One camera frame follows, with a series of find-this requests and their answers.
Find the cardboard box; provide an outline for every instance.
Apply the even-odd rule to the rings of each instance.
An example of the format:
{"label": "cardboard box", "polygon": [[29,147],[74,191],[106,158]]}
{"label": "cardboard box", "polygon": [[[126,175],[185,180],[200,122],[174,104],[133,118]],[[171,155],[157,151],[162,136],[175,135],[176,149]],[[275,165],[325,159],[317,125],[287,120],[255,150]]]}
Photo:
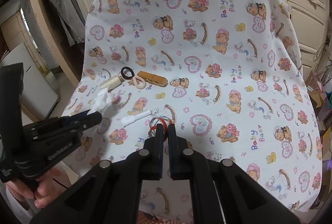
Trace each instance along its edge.
{"label": "cardboard box", "polygon": [[[305,82],[305,85],[307,86],[308,94],[310,96],[315,115],[318,116],[326,100],[326,93],[324,87],[317,80],[313,71],[310,72],[308,79]],[[330,105],[328,105],[328,107],[324,107],[324,114],[329,113],[329,107]]]}

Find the spool of thread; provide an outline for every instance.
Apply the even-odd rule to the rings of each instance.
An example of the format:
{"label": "spool of thread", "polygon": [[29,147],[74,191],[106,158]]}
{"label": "spool of thread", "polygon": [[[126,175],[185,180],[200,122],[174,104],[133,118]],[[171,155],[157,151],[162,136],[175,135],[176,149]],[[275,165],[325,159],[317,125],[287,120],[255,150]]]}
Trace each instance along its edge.
{"label": "spool of thread", "polygon": [[124,81],[125,80],[123,79],[122,76],[114,76],[106,80],[105,82],[102,82],[100,84],[100,89],[108,88],[108,91],[111,91],[112,89],[121,85]]}

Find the baby blanket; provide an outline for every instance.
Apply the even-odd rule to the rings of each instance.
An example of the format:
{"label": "baby blanket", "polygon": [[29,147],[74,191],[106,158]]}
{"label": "baby blanket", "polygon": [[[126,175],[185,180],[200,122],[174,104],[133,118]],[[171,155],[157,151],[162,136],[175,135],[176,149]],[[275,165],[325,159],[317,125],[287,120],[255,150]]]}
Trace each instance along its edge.
{"label": "baby blanket", "polygon": [[[153,116],[127,127],[120,119],[155,109],[190,148],[232,159],[286,207],[308,210],[322,151],[287,10],[283,0],[95,0],[82,80],[63,115],[90,109],[100,84],[124,66],[169,84],[114,89],[102,123],[65,163],[83,176],[100,160],[125,159],[143,147]],[[163,179],[143,182],[140,210],[193,221],[189,182],[170,179],[167,142]]]}

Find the cable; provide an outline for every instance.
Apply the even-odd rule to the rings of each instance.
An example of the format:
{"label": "cable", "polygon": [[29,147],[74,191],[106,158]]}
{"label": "cable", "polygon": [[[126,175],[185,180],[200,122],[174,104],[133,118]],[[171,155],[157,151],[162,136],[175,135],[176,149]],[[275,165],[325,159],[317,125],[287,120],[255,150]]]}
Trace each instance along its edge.
{"label": "cable", "polygon": [[326,41],[325,43],[323,43],[323,44],[317,49],[315,55],[313,56],[313,61],[314,61],[314,62],[320,58],[320,56],[323,54],[323,51],[324,51],[325,46],[328,46],[329,43],[330,43],[330,40],[329,40],[329,41]]}
{"label": "cable", "polygon": [[65,185],[61,184],[58,180],[56,180],[55,178],[53,178],[53,180],[55,182],[57,182],[60,186],[64,187],[65,189],[68,189]]}
{"label": "cable", "polygon": [[172,121],[166,116],[154,117],[150,120],[150,123],[149,123],[150,130],[148,132],[149,137],[156,136],[156,129],[157,129],[157,124],[158,124],[159,121],[162,123],[162,125],[164,127],[164,141],[166,141],[167,137],[168,137],[168,129],[167,129],[167,123],[166,122],[168,122],[169,124],[172,123]]}

